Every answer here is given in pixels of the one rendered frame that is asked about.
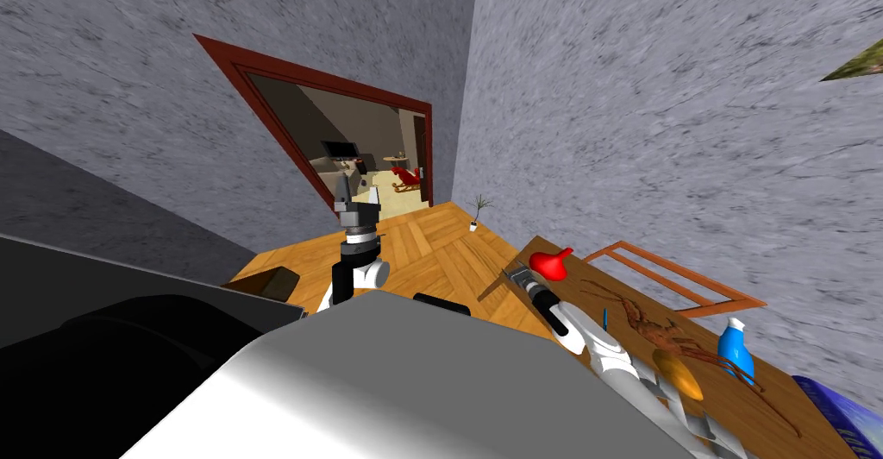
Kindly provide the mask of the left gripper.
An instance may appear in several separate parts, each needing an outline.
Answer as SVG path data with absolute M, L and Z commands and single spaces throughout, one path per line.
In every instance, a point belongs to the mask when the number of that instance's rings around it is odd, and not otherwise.
M 379 188 L 372 185 L 368 192 L 367 203 L 352 201 L 350 176 L 345 172 L 338 174 L 335 188 L 334 210 L 338 214 L 343 228 L 374 227 L 379 221 L 381 205 Z

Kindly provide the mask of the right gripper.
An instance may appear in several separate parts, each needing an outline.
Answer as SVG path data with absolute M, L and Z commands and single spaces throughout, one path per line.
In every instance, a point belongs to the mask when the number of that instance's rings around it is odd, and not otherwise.
M 515 267 L 509 272 L 504 272 L 504 276 L 518 288 L 524 290 L 529 297 L 535 297 L 539 292 L 547 289 L 547 286 L 541 283 L 525 266 Z

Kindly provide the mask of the red vase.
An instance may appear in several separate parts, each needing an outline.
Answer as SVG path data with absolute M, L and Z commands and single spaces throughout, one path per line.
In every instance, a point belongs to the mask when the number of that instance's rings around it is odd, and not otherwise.
M 536 252 L 529 257 L 529 268 L 539 274 L 546 281 L 557 282 L 564 280 L 567 270 L 564 266 L 564 257 L 573 252 L 572 248 L 564 248 L 556 254 Z

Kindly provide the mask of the dark brown door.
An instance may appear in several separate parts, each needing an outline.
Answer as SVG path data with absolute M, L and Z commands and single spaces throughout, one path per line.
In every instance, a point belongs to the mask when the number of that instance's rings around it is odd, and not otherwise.
M 427 136 L 425 116 L 413 116 L 413 126 L 416 144 L 416 163 L 415 173 L 420 179 L 420 196 L 421 202 L 429 202 L 429 177 L 426 174 L 427 158 Z

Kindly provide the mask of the small potted plant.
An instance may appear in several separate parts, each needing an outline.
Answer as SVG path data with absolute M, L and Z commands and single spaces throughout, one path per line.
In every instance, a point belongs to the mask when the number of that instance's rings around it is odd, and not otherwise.
M 480 212 L 484 208 L 493 207 L 493 203 L 490 199 L 485 198 L 481 194 L 479 194 L 475 198 L 474 202 L 472 203 L 472 207 L 473 207 L 474 213 L 473 213 L 473 218 L 469 224 L 469 231 L 470 232 L 474 232 L 478 228 Z

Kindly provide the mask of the dark brown box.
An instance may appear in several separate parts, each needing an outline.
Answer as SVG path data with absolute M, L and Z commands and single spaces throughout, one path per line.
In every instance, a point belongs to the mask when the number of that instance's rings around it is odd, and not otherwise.
M 297 287 L 300 275 L 286 267 L 275 267 L 221 285 L 221 288 L 263 299 L 287 303 Z

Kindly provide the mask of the brown wooden chair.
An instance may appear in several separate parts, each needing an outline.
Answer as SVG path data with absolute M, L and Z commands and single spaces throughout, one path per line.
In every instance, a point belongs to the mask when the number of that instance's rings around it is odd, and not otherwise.
M 642 263 L 632 259 L 632 256 L 640 258 L 648 263 L 653 263 L 653 265 L 658 268 L 664 269 L 680 279 L 688 280 L 695 285 L 702 286 L 705 290 L 724 297 L 724 301 L 711 301 L 711 299 L 706 298 L 699 292 L 694 292 L 677 281 L 643 266 Z M 695 306 L 678 310 L 678 313 L 685 318 L 705 318 L 712 315 L 745 311 L 767 306 L 767 303 L 760 299 L 751 297 L 744 292 L 737 291 L 734 288 L 692 271 L 687 267 L 683 267 L 679 265 L 679 263 L 675 263 L 648 252 L 645 248 L 637 247 L 626 241 L 614 242 L 609 246 L 601 248 L 596 252 L 587 255 L 583 261 L 590 263 L 600 257 L 609 257 L 618 261 L 641 276 L 646 277 L 693 302 Z

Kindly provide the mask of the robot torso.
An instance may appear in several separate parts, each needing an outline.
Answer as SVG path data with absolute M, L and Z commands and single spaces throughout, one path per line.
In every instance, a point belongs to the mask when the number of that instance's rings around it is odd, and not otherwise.
M 388 292 L 263 334 L 122 459 L 693 459 L 552 341 Z

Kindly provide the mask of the orange-brown bread loaf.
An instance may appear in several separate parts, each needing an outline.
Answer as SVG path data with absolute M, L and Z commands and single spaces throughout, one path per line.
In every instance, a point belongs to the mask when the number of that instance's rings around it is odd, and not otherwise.
M 680 393 L 695 401 L 704 399 L 700 385 L 689 367 L 678 356 L 663 349 L 655 349 L 652 359 L 661 375 Z

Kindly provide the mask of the blue bottle with white cap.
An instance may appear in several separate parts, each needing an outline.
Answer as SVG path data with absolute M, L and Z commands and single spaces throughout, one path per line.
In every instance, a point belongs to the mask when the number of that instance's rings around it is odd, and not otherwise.
M 728 317 L 727 327 L 718 340 L 717 355 L 728 361 L 724 363 L 727 373 L 755 386 L 754 359 L 745 345 L 744 326 L 739 319 Z

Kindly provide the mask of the dark grey furniture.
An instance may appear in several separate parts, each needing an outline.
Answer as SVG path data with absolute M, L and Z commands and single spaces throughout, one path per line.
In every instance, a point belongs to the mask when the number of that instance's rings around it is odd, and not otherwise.
M 204 301 L 261 333 L 298 321 L 304 311 L 297 305 L 0 235 L 0 348 L 40 336 L 87 312 L 161 294 Z

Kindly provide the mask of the wooden table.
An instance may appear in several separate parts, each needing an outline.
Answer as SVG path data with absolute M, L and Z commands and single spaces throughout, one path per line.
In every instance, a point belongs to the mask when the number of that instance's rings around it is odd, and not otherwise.
M 597 323 L 602 310 L 609 314 L 611 335 L 629 355 L 654 368 L 654 345 L 641 338 L 627 324 L 627 312 L 618 303 L 621 294 L 636 302 L 648 320 L 665 324 L 672 319 L 703 349 L 712 350 L 716 334 L 668 307 L 643 295 L 574 255 L 563 258 L 568 276 L 555 282 L 552 290 L 561 300 L 586 310 Z M 757 395 L 736 377 L 708 362 L 684 357 L 683 362 L 698 382 L 703 398 L 683 396 L 687 415 L 698 418 L 709 414 L 757 459 L 856 459 L 853 451 L 817 410 L 798 383 L 766 362 L 757 361 L 755 374 L 764 388 Z

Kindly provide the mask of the blue book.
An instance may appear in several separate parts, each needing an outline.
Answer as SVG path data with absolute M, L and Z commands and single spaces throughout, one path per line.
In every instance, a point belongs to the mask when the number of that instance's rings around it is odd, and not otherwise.
M 792 378 L 858 459 L 883 459 L 883 417 L 813 379 Z

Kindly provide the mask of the green wall picture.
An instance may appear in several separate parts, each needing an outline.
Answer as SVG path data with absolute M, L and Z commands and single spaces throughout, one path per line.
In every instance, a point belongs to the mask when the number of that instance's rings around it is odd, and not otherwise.
M 883 39 L 862 50 L 853 59 L 827 74 L 822 81 L 848 79 L 883 73 Z

